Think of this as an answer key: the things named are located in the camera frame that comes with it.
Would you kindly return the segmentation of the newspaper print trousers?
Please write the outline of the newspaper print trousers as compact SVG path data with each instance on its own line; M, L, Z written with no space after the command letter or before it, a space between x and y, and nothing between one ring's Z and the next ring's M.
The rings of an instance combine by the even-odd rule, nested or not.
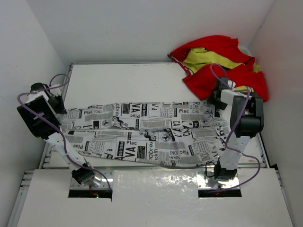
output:
M177 167L216 161L230 132L206 101L75 108L61 118L61 130L83 156Z

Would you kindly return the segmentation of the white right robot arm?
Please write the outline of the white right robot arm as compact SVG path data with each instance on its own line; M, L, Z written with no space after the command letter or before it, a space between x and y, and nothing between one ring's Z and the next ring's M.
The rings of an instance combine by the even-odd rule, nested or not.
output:
M264 127L263 99L252 88L239 90L228 85L228 78L216 79L215 87L207 100L220 110L231 107L230 133L225 141L226 150L214 166L214 179L228 181L237 174L238 163L246 145Z

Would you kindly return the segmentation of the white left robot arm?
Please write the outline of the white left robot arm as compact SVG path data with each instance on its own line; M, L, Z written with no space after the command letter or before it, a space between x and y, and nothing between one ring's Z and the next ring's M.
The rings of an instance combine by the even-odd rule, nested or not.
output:
M55 148L68 164L71 175L78 184L91 183L95 176L92 167L83 156L78 154L60 129L59 115L67 113L60 86L49 87L43 83L34 83L31 85L30 92L24 95L28 100L23 103L22 94L19 95L20 106L17 107L17 111L30 132Z

